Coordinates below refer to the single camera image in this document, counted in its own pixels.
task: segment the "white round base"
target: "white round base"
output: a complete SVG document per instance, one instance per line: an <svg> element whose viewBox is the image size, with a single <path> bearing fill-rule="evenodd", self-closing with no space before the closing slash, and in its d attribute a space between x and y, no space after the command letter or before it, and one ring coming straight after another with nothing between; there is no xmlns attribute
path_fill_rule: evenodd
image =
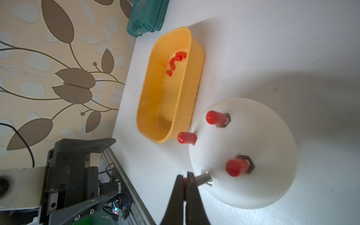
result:
<svg viewBox="0 0 360 225"><path fill-rule="evenodd" d="M229 113L231 122L225 128L208 124L210 110ZM213 185L204 186L219 201L262 208L290 188L297 169L296 144L285 122L269 107L250 99L225 99L207 108L190 132L198 138L189 147L194 173L210 173ZM255 164L251 174L228 175L226 162L236 155L250 156Z"/></svg>

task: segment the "red bead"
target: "red bead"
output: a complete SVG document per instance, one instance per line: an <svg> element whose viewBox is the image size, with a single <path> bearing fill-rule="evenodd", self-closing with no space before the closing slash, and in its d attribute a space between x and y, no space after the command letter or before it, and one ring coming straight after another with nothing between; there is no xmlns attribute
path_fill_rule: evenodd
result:
<svg viewBox="0 0 360 225"><path fill-rule="evenodd" d="M244 159L236 158L230 159L225 167L230 176L237 177L249 170L249 163Z"/></svg>
<svg viewBox="0 0 360 225"><path fill-rule="evenodd" d="M177 136L180 144L195 144L197 139L196 134L190 132L180 132Z"/></svg>
<svg viewBox="0 0 360 225"><path fill-rule="evenodd" d="M169 62L169 65L174 64L174 62L175 62L175 57L172 57L170 62Z"/></svg>
<svg viewBox="0 0 360 225"><path fill-rule="evenodd" d="M172 71L168 69L168 70L166 71L166 74L169 75L169 77L171 77Z"/></svg>
<svg viewBox="0 0 360 225"><path fill-rule="evenodd" d="M186 52L181 51L181 52L179 52L179 53L180 53L180 56L181 56L183 59L186 59L186 55L187 55Z"/></svg>
<svg viewBox="0 0 360 225"><path fill-rule="evenodd" d="M181 56L176 56L175 61L181 61L183 58Z"/></svg>
<svg viewBox="0 0 360 225"><path fill-rule="evenodd" d="M174 64L170 64L170 69L171 69L172 71L174 71L174 70L175 70L175 65L174 65Z"/></svg>
<svg viewBox="0 0 360 225"><path fill-rule="evenodd" d="M212 125L225 125L227 119L228 118L225 114L213 110L207 112L206 114L206 121L208 124Z"/></svg>

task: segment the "black cable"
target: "black cable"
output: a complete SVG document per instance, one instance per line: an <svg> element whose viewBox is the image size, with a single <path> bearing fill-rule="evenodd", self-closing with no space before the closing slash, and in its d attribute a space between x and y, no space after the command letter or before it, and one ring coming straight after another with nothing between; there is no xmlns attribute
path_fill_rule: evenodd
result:
<svg viewBox="0 0 360 225"><path fill-rule="evenodd" d="M110 171L112 171L114 168L116 167L116 164L114 162L110 163L104 171L102 172L99 172L99 174L103 174L103 173L107 173L107 175L111 178L111 175L109 174Z"/></svg>
<svg viewBox="0 0 360 225"><path fill-rule="evenodd" d="M22 138L22 136L19 134L19 132L11 125L6 124L6 123L0 123L0 125L3 126L7 126L10 127L11 129L13 129L15 131L15 133L20 137L20 139L24 142L24 144L26 145L27 149L29 150L30 156L31 156L31 160L32 160L32 167L35 167L35 160L34 160L34 156L32 155L32 151L29 147L29 145L26 143L26 141Z"/></svg>

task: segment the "yellow plastic bowl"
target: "yellow plastic bowl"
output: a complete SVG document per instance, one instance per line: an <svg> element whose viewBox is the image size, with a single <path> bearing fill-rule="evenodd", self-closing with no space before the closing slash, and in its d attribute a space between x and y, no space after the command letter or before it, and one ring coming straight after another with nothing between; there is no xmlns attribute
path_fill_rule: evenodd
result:
<svg viewBox="0 0 360 225"><path fill-rule="evenodd" d="M187 57L175 62L176 69L169 77L169 61L179 51L186 52ZM156 41L136 116L140 133L155 143L164 143L189 129L203 63L204 51L187 27L170 31Z"/></svg>

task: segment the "white tabletop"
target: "white tabletop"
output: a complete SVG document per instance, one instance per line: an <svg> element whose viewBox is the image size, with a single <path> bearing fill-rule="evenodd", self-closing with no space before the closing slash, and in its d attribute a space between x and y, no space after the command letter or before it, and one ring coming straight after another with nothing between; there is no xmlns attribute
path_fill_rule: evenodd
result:
<svg viewBox="0 0 360 225"><path fill-rule="evenodd" d="M360 1L170 0L160 31L137 38L112 150L155 222L189 147L155 144L136 127L150 51L163 34L191 29L205 63L193 117L230 97L259 101L287 123L299 167L288 193L258 210L227 206L202 187L214 224L358 224L360 219Z"/></svg>

